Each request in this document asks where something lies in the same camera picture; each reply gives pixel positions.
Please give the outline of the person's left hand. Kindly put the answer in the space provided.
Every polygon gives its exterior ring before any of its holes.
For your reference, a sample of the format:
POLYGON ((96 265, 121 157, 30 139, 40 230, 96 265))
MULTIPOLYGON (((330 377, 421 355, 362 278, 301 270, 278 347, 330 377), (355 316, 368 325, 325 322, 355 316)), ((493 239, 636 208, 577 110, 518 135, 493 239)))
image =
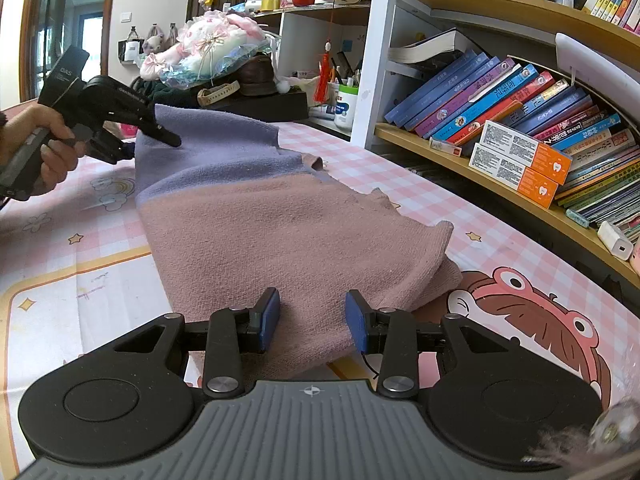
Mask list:
POLYGON ((84 142, 78 141, 65 125, 63 116, 52 108, 32 103, 10 119, 1 122, 1 165, 6 164, 37 128, 46 128, 53 139, 40 146, 40 175, 34 186, 34 195, 51 192, 64 182, 85 155, 84 142))

